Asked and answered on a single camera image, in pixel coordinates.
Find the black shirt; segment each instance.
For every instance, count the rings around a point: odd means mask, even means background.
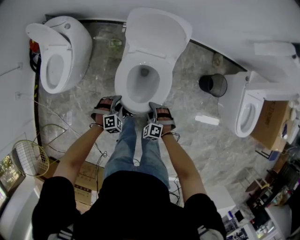
[[[200,226],[225,237],[222,219],[207,195],[196,194],[184,208],[176,206],[163,182],[140,172],[119,171],[107,177],[99,198],[82,215],[71,182],[47,179],[32,214],[33,238],[47,239],[71,224],[75,240],[199,239]]]

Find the product box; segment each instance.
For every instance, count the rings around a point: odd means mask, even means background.
[[[50,166],[49,170],[41,177],[36,177],[36,186],[38,191],[40,192],[43,186],[43,183],[46,179],[53,176],[58,162],[54,162],[50,159]],[[98,190],[101,189],[103,183],[103,170],[104,168],[98,168]],[[96,178],[96,165],[84,162],[82,167],[79,171],[79,174],[76,178],[76,182],[74,185],[74,192],[75,192],[75,201],[76,201],[76,208],[81,212],[84,213],[90,209],[92,204],[96,201],[97,198],[97,178]]]
[[[282,152],[291,133],[291,108],[288,101],[264,101],[261,114],[251,136],[265,148]]]

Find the smart toilet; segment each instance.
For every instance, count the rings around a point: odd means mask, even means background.
[[[255,71],[225,75],[227,91],[218,100],[221,122],[238,137],[251,134],[260,116],[263,103],[288,101],[299,97],[287,84],[269,82]]]
[[[92,50],[92,39],[84,26],[72,17],[59,16],[44,25],[28,25],[26,33],[39,44],[44,89],[59,93],[76,86],[88,68]]]
[[[149,102],[163,104],[173,68],[192,35],[182,18],[153,8],[136,8],[128,16],[126,45],[115,76],[116,95],[132,113],[148,113]]]

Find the drain hole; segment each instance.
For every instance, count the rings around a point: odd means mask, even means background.
[[[146,68],[142,68],[142,69],[141,69],[141,75],[142,75],[143,77],[148,76],[148,74],[149,74],[149,70],[148,70],[148,69],[146,69]]]

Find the wire basket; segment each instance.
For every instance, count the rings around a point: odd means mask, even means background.
[[[39,177],[49,169],[49,158],[44,148],[29,140],[20,140],[13,147],[13,161],[25,175]]]

